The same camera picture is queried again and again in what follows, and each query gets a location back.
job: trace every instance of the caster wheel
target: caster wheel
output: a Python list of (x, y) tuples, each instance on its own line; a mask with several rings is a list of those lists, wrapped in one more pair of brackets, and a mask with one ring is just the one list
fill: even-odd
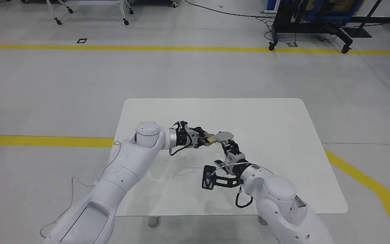
[(346, 54), (350, 49), (351, 49), (351, 48), (350, 48), (349, 46), (344, 45), (344, 46), (342, 47), (341, 52), (342, 52), (343, 54)]

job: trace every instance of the white cable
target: white cable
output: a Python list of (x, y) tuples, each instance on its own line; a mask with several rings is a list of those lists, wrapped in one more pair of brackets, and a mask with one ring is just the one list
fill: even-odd
[[(231, 165), (239, 165), (239, 164), (246, 164), (246, 163), (249, 163), (249, 162), (243, 162), (243, 163), (225, 163), (225, 164), (222, 164), (220, 167), (217, 167), (217, 169), (214, 170), (213, 174), (211, 174), (212, 176), (215, 174), (215, 172), (217, 172), (218, 170), (221, 170), (223, 168), (225, 168), (226, 166), (231, 166)], [(273, 172), (271, 172), (271, 170), (268, 170), (267, 168), (265, 167), (262, 167), (262, 166), (259, 166), (260, 168), (264, 168), (266, 171), (270, 172), (271, 174), (274, 174)]]
[(239, 165), (239, 164), (246, 164), (246, 163), (249, 163), (249, 162), (244, 162), (244, 163), (225, 163), (225, 164), (222, 164), (220, 167), (217, 167), (217, 169), (214, 170), (213, 174), (211, 174), (212, 176), (215, 174), (215, 172), (217, 172), (218, 170), (221, 170), (223, 168), (225, 168), (226, 166), (231, 166), (231, 165)]
[[(115, 159), (118, 157), (119, 153), (121, 152), (122, 143), (119, 142), (119, 141), (115, 141), (115, 142), (114, 142), (114, 145), (115, 145), (115, 146), (118, 146), (118, 145), (119, 145), (118, 153), (116, 154), (116, 156), (114, 157), (114, 159), (113, 159), (106, 167), (104, 167), (103, 172), (102, 172), (101, 176), (99, 177), (99, 179), (103, 176), (105, 169), (107, 169), (107, 167), (110, 166), (110, 165), (115, 161)], [(83, 182), (81, 182), (78, 178), (76, 178), (75, 176), (72, 176), (72, 179), (71, 179), (71, 182), (72, 182), (72, 198), (71, 198), (71, 204), (69, 204), (69, 207), (67, 207), (67, 208), (66, 208), (66, 209), (65, 209), (65, 210), (64, 210), (64, 211), (63, 211), (63, 212), (62, 212), (62, 213), (61, 213), (53, 222), (51, 222), (51, 223), (49, 223), (49, 224), (43, 226), (43, 227), (39, 230), (39, 234), (41, 235), (42, 238), (46, 239), (46, 236), (44, 236), (44, 235), (42, 234), (42, 231), (43, 231), (46, 227), (48, 227), (48, 226), (50, 226), (50, 225), (52, 225), (52, 224), (55, 224), (55, 223), (57, 222), (57, 220), (60, 219), (60, 218), (62, 217), (62, 215), (64, 215), (64, 214), (66, 213), (66, 211), (68, 211), (68, 210), (72, 207), (72, 205), (73, 205), (73, 197), (74, 197), (74, 180), (76, 180), (78, 183), (80, 183), (80, 184), (82, 184), (82, 185), (84, 185), (84, 186), (86, 186), (86, 187), (92, 187), (92, 186), (94, 186), (94, 185), (97, 184), (97, 181), (95, 181), (95, 183), (94, 183), (93, 185), (86, 185), (86, 184), (84, 184)]]

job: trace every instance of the table leg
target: table leg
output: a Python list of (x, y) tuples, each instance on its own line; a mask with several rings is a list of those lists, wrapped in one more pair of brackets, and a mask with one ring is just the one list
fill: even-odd
[(261, 218), (260, 216), (257, 216), (257, 220), (261, 225), (268, 225), (267, 221), (264, 220), (264, 218)]
[(159, 216), (150, 216), (149, 220), (147, 221), (147, 225), (150, 228), (156, 228), (158, 226), (158, 222), (160, 221)]

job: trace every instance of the black frame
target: black frame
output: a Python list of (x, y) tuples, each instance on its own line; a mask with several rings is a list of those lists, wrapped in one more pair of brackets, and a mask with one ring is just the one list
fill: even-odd
[(351, 49), (349, 46), (353, 42), (352, 39), (340, 29), (339, 25), (321, 18), (329, 0), (324, 1), (323, 5), (316, 14), (314, 21), (310, 23), (300, 22), (308, 2), (309, 0), (303, 0), (300, 5), (300, 10), (297, 13), (296, 20), (293, 23), (291, 22), (291, 18), (295, 12), (296, 2), (292, 0), (284, 0), (280, 2), (278, 13), (276, 14), (275, 21), (271, 29), (273, 42), (269, 42), (269, 50), (274, 50), (277, 45), (278, 33), (330, 34), (336, 35), (345, 43), (342, 48), (342, 53), (347, 53)]

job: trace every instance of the black bracket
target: black bracket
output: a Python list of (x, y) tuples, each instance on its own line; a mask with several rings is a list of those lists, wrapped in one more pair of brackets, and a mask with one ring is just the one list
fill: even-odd
[(227, 177), (221, 177), (218, 176), (215, 171), (216, 167), (211, 165), (206, 165), (203, 169), (203, 178), (202, 178), (202, 188), (206, 190), (213, 190), (214, 186), (217, 185), (219, 187), (227, 187), (227, 188), (234, 188), (239, 186), (239, 179), (238, 177), (234, 178), (227, 178)]

